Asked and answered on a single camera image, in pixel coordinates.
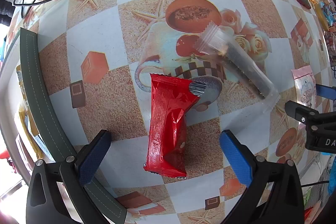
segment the orange cube print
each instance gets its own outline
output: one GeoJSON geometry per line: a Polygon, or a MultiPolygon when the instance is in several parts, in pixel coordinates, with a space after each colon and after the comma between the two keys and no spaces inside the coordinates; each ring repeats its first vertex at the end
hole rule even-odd
{"type": "Polygon", "coordinates": [[[222,187],[220,187],[220,196],[233,195],[240,189],[240,182],[238,179],[227,179],[222,187]]]}
{"type": "Polygon", "coordinates": [[[99,84],[109,71],[106,56],[103,52],[89,52],[81,65],[83,82],[99,84]]]}

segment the metal screw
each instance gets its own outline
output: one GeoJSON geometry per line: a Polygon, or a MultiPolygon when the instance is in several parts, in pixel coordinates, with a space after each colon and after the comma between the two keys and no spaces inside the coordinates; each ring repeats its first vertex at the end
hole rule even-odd
{"type": "Polygon", "coordinates": [[[42,163],[43,163],[43,160],[38,160],[38,161],[36,162],[36,165],[37,165],[37,166],[40,166],[40,165],[42,165],[42,163]]]}
{"type": "Polygon", "coordinates": [[[256,160],[257,160],[258,162],[263,162],[263,161],[265,161],[265,158],[264,158],[263,156],[260,156],[260,155],[256,156],[255,158],[256,158],[256,160]]]}
{"type": "Polygon", "coordinates": [[[71,156],[68,156],[65,160],[66,162],[73,162],[75,160],[75,157],[71,155],[71,156]]]}
{"type": "Polygon", "coordinates": [[[292,160],[287,160],[287,164],[288,164],[289,166],[294,166],[294,162],[293,162],[292,160]]]}

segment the patterned table surface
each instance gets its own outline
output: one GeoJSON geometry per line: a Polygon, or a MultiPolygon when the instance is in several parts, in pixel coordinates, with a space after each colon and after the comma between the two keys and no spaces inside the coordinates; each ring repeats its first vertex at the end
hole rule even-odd
{"type": "MultiPolygon", "coordinates": [[[[177,49],[177,39],[185,34],[165,21],[173,1],[55,0],[34,7],[25,20],[17,9],[7,41],[11,42],[19,27],[38,33],[47,90],[77,151],[100,129],[112,132],[114,142],[96,177],[114,197],[133,193],[130,196],[137,195],[143,202],[144,207],[129,210],[127,223],[217,224],[245,189],[237,184],[218,137],[242,111],[255,111],[258,100],[225,68],[203,62],[188,47],[177,49]],[[154,45],[155,51],[142,55],[145,45],[154,45]],[[148,60],[153,56],[161,73],[197,77],[213,89],[187,114],[185,180],[143,170],[151,118],[148,60]],[[139,68],[147,73],[140,73],[139,68]],[[205,200],[218,196],[217,207],[205,210],[205,200]]],[[[285,102],[296,100],[291,70],[310,65],[316,83],[331,85],[327,49],[315,12],[296,0],[207,1],[215,5],[221,24],[229,27],[226,30],[280,93],[272,110],[236,134],[254,154],[277,161],[279,139],[289,128],[298,129],[298,122],[284,113],[285,102]],[[311,43],[292,39],[300,20],[308,28],[311,43]]],[[[330,106],[329,100],[317,98],[319,112],[330,111],[330,106]]],[[[304,132],[298,131],[289,152],[299,172],[314,156],[303,147],[304,141],[304,132]]]]}

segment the red snack package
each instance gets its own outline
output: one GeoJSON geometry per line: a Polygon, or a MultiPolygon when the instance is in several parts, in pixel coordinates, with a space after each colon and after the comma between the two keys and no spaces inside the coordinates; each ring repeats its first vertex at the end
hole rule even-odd
{"type": "Polygon", "coordinates": [[[184,114],[199,100],[206,85],[191,80],[151,74],[152,118],[146,171],[167,177],[186,177],[184,114]]]}

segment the peach rose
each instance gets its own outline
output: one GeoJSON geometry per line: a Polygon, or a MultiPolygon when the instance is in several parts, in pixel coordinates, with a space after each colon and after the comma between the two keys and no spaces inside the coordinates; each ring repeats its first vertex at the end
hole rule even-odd
{"type": "Polygon", "coordinates": [[[242,23],[238,10],[234,12],[229,9],[224,9],[220,12],[220,14],[222,16],[221,25],[231,27],[235,31],[235,33],[239,33],[241,31],[242,23]]]}
{"type": "Polygon", "coordinates": [[[271,43],[268,36],[260,31],[257,25],[246,22],[240,34],[245,35],[249,41],[251,49],[247,54],[254,62],[262,62],[269,52],[272,52],[271,43]]]}
{"type": "Polygon", "coordinates": [[[249,52],[251,51],[250,42],[245,37],[243,34],[238,34],[235,36],[235,40],[245,52],[249,52]]]}

